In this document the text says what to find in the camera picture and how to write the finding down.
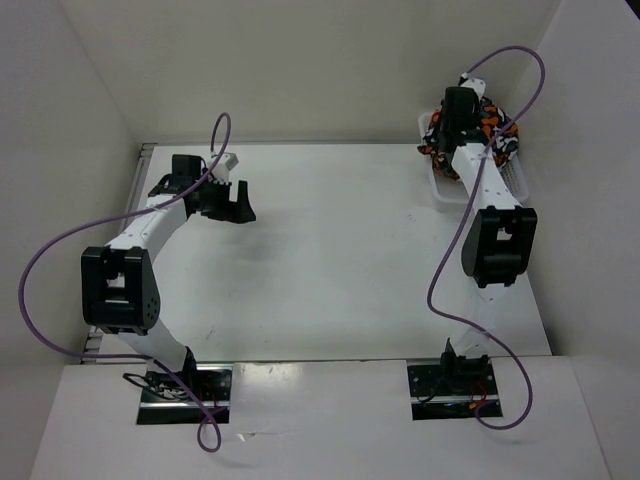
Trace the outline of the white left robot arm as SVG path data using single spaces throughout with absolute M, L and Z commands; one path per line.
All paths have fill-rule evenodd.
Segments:
M 238 162 L 234 153 L 209 159 L 173 155 L 170 173 L 148 194 L 145 214 L 106 245 L 88 247 L 81 256 L 85 322 L 146 356 L 152 370 L 148 382 L 154 387 L 164 382 L 180 400 L 196 394 L 200 376 L 193 352 L 160 319 L 153 262 L 194 214 L 233 224 L 255 221 L 247 182 L 230 180 Z

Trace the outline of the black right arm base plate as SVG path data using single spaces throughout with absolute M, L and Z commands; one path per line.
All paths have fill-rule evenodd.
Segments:
M 493 365 L 471 377 L 445 378 L 436 360 L 408 362 L 406 366 L 413 421 L 483 419 L 503 416 Z

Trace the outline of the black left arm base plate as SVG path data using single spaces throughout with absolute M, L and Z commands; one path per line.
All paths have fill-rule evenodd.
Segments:
M 229 423 L 232 376 L 231 364 L 201 363 L 193 379 L 184 380 L 218 424 Z M 138 425 L 199 424 L 205 418 L 193 399 L 167 374 L 124 373 L 123 378 L 141 390 Z

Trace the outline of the orange black camouflage shorts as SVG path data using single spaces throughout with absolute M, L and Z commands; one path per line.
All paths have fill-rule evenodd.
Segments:
M 483 96 L 479 101 L 479 115 L 479 129 L 483 132 L 482 142 L 484 144 L 489 143 L 511 121 L 511 118 L 486 96 Z M 420 154 L 430 158 L 432 169 L 437 175 L 458 181 L 459 175 L 452 167 L 445 152 L 438 145 L 440 116 L 441 109 L 436 108 L 429 117 L 421 143 L 416 149 Z M 517 124 L 514 123 L 497 137 L 492 146 L 494 163 L 499 170 L 502 170 L 513 160 L 518 152 L 518 147 L 519 130 Z

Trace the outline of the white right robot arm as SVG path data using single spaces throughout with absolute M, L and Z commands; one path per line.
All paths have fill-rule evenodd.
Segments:
M 461 266 L 476 284 L 472 321 L 479 326 L 470 326 L 461 339 L 446 344 L 438 378 L 450 393 L 478 393 L 488 374 L 488 335 L 497 305 L 527 268 L 537 215 L 513 196 L 495 164 L 481 129 L 476 88 L 445 90 L 438 135 L 439 148 L 463 183 L 475 214 L 461 247 Z

